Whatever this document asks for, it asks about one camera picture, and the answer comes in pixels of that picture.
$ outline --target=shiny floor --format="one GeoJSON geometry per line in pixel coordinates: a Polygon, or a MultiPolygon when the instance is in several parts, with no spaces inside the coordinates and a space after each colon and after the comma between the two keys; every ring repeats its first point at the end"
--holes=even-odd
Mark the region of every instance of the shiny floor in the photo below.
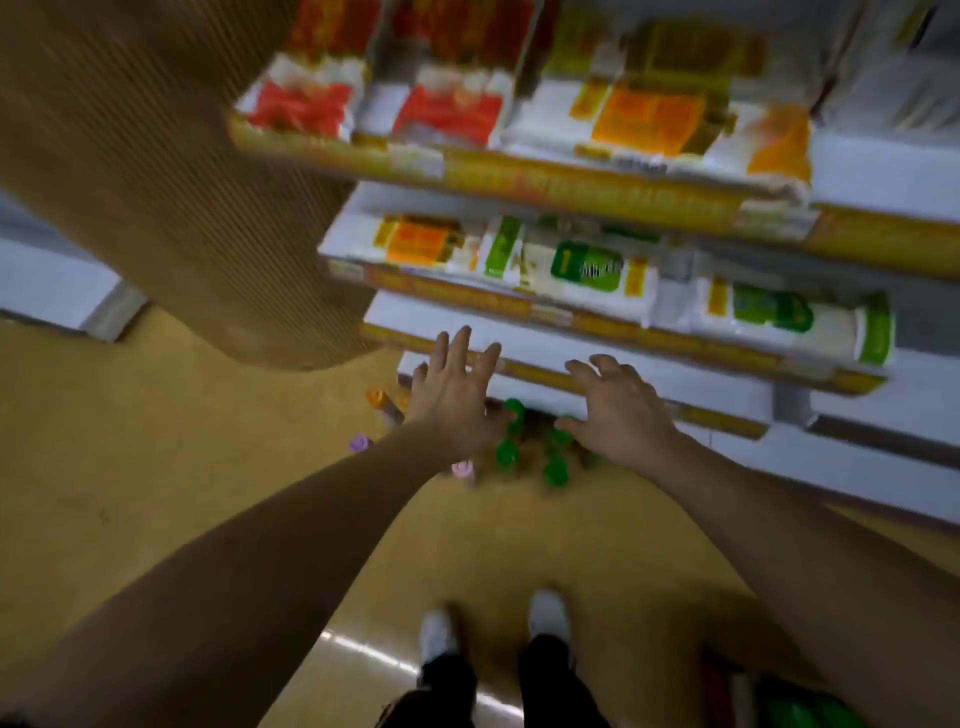
{"type": "MultiPolygon", "coordinates": [[[[260,371],[156,309],[119,345],[0,322],[0,352],[0,689],[176,546],[344,457],[354,433],[381,434],[363,394],[393,387],[397,362],[260,371]]],[[[960,538],[857,517],[960,572],[960,538]]],[[[264,725],[373,726],[413,685],[420,615],[446,599],[469,628],[478,728],[518,725],[516,650],[548,582],[569,594],[580,671],[620,726],[700,725],[696,657],[711,635],[796,659],[686,515],[628,473],[580,473],[562,493],[533,476],[476,491],[438,479],[264,725]]]]}

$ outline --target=black pants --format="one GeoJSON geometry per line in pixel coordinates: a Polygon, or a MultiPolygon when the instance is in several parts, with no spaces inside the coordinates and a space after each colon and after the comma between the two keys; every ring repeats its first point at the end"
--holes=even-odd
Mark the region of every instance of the black pants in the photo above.
{"type": "MultiPolygon", "coordinates": [[[[519,660],[526,728],[610,728],[593,696],[570,668],[561,640],[541,635],[519,660]]],[[[378,728],[470,728],[477,679],[467,659],[443,655],[423,666],[417,689],[389,706],[378,728]]]]}

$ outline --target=left hand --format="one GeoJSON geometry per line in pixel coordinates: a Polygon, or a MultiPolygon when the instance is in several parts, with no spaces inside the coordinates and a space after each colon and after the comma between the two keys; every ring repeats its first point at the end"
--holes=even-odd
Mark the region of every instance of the left hand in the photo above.
{"type": "Polygon", "coordinates": [[[420,364],[405,424],[423,427],[449,456],[450,462],[467,460],[506,436],[513,412],[488,413],[487,385],[500,358],[493,344],[467,371],[470,328],[463,327],[449,342],[444,331],[437,337],[430,364],[420,364]]]}

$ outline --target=white sneaker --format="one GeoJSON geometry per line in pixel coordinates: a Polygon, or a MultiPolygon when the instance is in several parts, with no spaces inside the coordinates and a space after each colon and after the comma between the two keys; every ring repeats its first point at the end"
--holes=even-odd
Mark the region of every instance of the white sneaker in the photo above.
{"type": "Polygon", "coordinates": [[[552,635],[570,647],[570,614],[564,598],[552,589],[537,589],[530,597],[530,639],[552,635]]]}
{"type": "Polygon", "coordinates": [[[426,665],[441,655],[459,652],[460,641],[449,610],[438,607],[423,615],[420,623],[420,664],[426,665]]]}

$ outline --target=forearm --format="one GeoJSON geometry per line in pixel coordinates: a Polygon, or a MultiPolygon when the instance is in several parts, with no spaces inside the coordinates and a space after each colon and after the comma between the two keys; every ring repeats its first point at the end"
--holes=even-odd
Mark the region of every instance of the forearm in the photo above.
{"type": "Polygon", "coordinates": [[[700,446],[659,483],[874,725],[955,724],[956,578],[700,446]]]}
{"type": "Polygon", "coordinates": [[[85,619],[13,706],[48,728],[255,726],[417,489],[406,425],[184,546],[85,619]]]}

